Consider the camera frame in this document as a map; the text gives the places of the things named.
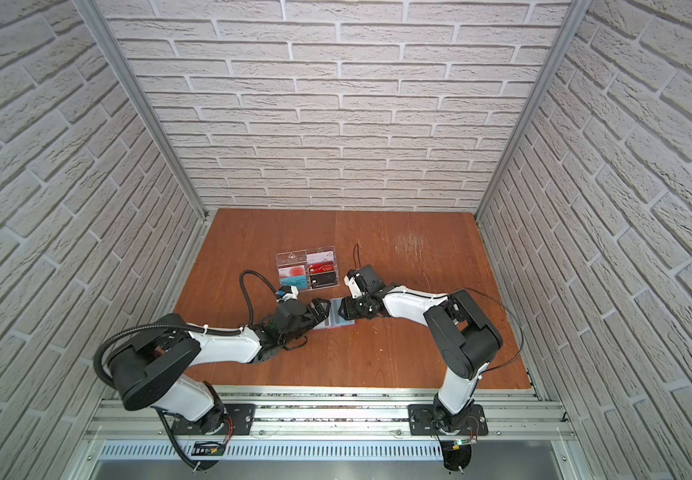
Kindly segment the red leather card holder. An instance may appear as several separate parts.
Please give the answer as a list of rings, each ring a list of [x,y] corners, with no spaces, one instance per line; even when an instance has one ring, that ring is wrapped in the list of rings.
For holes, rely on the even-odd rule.
[[[319,323],[315,330],[328,330],[340,327],[348,327],[356,324],[355,320],[349,320],[343,317],[339,309],[342,304],[342,299],[331,299],[330,300],[330,310],[329,316],[321,323]]]

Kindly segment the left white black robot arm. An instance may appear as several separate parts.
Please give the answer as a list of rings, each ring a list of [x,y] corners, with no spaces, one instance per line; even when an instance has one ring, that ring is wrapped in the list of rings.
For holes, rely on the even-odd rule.
[[[208,363],[269,361],[290,350],[330,313],[329,300],[305,304],[289,297],[280,300],[262,323],[237,329],[198,326],[179,314],[168,314],[108,339],[94,365],[127,410],[152,407],[191,423],[202,434],[213,434],[229,422],[227,408],[209,382],[199,383],[186,371]]]

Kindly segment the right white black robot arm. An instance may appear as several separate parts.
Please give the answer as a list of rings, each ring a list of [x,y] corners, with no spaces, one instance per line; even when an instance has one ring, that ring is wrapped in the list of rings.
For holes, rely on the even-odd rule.
[[[492,321],[464,289],[442,294],[387,284],[370,265],[348,271],[345,284],[350,295],[339,307],[345,319],[403,318],[429,329],[447,367],[434,399],[434,427],[460,429],[481,377],[503,346]]]

